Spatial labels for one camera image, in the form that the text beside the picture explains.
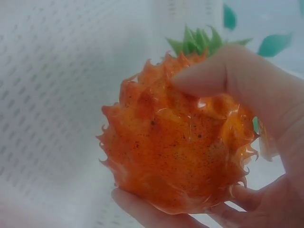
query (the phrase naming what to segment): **fruit skin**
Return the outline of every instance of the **fruit skin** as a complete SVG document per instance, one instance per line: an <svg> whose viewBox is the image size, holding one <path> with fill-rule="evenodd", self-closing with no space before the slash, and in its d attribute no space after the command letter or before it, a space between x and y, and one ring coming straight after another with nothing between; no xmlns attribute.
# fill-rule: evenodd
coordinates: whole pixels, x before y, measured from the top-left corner
<svg viewBox="0 0 304 228"><path fill-rule="evenodd" d="M231 199L231 187L246 184L245 160L257 155L250 110L226 94L195 98L171 85L205 59L167 53L156 66L147 61L122 82L119 102L102 107L109 126L97 138L115 185L168 214L204 213Z"/></svg>

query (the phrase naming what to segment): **kiwano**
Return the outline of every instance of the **kiwano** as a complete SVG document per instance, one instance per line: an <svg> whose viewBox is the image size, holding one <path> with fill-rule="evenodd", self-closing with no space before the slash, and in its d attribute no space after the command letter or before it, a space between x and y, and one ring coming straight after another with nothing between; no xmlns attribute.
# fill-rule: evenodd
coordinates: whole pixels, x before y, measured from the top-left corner
<svg viewBox="0 0 304 228"><path fill-rule="evenodd" d="M206 55L168 53L121 83L119 102L103 106L109 126L97 138L115 185L168 214L203 213L246 185L244 165L257 151L254 115L226 94L196 98L171 78Z"/></svg>

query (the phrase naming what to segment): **green leaf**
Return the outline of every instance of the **green leaf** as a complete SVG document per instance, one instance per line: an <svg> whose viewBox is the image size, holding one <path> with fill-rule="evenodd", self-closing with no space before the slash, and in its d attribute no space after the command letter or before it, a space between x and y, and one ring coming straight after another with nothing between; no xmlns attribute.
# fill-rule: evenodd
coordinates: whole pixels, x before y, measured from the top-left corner
<svg viewBox="0 0 304 228"><path fill-rule="evenodd" d="M254 128L255 132L258 133L258 119L257 119L257 117L253 118L252 123L253 123L253 128Z"/></svg>
<svg viewBox="0 0 304 228"><path fill-rule="evenodd" d="M203 37L204 37L204 39L205 39L205 41L206 41L206 44L208 45L209 44L209 42L210 42L210 39L209 39L209 36L208 36L208 34L205 32L205 30L201 30L201 33L202 33L202 35L203 35Z"/></svg>
<svg viewBox="0 0 304 228"><path fill-rule="evenodd" d="M184 55L188 55L189 54L189 48L188 48L188 43L187 42L183 43L182 52L183 52Z"/></svg>
<svg viewBox="0 0 304 228"><path fill-rule="evenodd" d="M185 31L184 31L184 40L183 40L183 42L186 43L188 41L195 42L195 39L194 39L194 37L192 35L191 30L186 25L185 26Z"/></svg>
<svg viewBox="0 0 304 228"><path fill-rule="evenodd" d="M222 41L222 37L214 27L212 26L208 26L208 27L211 28L212 38L207 45L209 50L209 56L212 56L223 45L223 41Z"/></svg>
<svg viewBox="0 0 304 228"><path fill-rule="evenodd" d="M200 55L206 49L207 42L206 42L206 40L204 38L202 30L199 29L199 28L196 30L196 43L197 43L197 45L199 47L198 54Z"/></svg>
<svg viewBox="0 0 304 228"><path fill-rule="evenodd" d="M183 43L174 39L166 38L172 49L174 50L175 54L178 56L182 51Z"/></svg>
<svg viewBox="0 0 304 228"><path fill-rule="evenodd" d="M292 36L292 33L270 35L264 38L257 53L263 57L274 57L290 46Z"/></svg>
<svg viewBox="0 0 304 228"><path fill-rule="evenodd" d="M304 0L298 0L299 1L299 8L301 16L304 17Z"/></svg>
<svg viewBox="0 0 304 228"><path fill-rule="evenodd" d="M233 31L236 26L237 15L227 4L224 4L224 27Z"/></svg>
<svg viewBox="0 0 304 228"><path fill-rule="evenodd" d="M252 40L253 40L253 38L249 38L249 39L242 39L242 40L237 40L237 41L231 41L231 42L227 42L227 43L228 44L246 45L247 43L249 43Z"/></svg>
<svg viewBox="0 0 304 228"><path fill-rule="evenodd" d="M186 42L186 45L188 47L188 53L187 54L191 54L193 52L197 52L197 50L199 49L199 47L191 41Z"/></svg>
<svg viewBox="0 0 304 228"><path fill-rule="evenodd" d="M196 32L193 31L192 29L190 29L190 32L191 32L191 35L192 35L193 39L195 40L195 38L196 38Z"/></svg>

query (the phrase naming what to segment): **hand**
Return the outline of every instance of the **hand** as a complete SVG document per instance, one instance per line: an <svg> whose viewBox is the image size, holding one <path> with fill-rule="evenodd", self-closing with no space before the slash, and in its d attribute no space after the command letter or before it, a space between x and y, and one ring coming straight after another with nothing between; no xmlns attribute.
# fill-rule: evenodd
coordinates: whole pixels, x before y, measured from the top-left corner
<svg viewBox="0 0 304 228"><path fill-rule="evenodd" d="M203 63L173 78L181 91L197 97L229 93L251 110L273 136L286 174L260 190L233 188L233 202L209 209L225 228L304 226L304 81L243 47L226 46ZM115 189L116 203L146 228L205 228L190 215L168 215Z"/></svg>

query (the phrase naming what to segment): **fruit spike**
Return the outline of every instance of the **fruit spike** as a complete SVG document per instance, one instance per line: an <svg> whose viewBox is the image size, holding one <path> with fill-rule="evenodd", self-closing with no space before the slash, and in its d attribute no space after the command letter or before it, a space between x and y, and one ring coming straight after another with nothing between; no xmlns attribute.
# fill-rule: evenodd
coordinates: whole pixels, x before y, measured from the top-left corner
<svg viewBox="0 0 304 228"><path fill-rule="evenodd" d="M246 185L248 158L257 155L250 110L226 94L196 98L171 85L206 52L167 53L156 66L147 61L122 82L119 102L102 107L109 126L97 138L116 186L169 214L204 213L230 200L234 185Z"/></svg>

